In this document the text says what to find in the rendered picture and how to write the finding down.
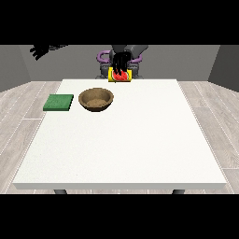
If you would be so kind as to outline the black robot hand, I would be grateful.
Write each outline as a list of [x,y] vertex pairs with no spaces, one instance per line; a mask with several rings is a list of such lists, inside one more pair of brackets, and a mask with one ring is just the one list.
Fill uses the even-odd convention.
[[34,45],[30,52],[33,54],[33,57],[38,61],[42,56],[46,55],[49,52],[49,45]]
[[119,52],[113,56],[113,71],[116,76],[121,76],[127,71],[128,62],[131,60],[131,53],[129,51]]

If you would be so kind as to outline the yellow cup with melon print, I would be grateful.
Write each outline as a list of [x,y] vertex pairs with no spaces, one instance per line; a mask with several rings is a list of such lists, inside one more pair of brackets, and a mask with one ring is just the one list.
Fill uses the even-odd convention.
[[112,67],[108,68],[108,81],[109,82],[130,82],[132,80],[132,71],[122,71],[121,74],[116,74]]

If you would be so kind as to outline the brown wooden bowl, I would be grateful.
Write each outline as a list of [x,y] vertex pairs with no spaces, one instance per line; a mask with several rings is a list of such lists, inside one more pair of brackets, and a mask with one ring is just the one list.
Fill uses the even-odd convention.
[[103,88],[91,88],[78,96],[79,103],[91,112],[106,110],[113,102],[114,94]]

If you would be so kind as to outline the green square pad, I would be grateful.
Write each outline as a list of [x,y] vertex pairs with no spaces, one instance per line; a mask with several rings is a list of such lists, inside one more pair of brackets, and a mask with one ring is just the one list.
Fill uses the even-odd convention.
[[73,94],[51,94],[43,106],[44,111],[68,111],[74,99]]

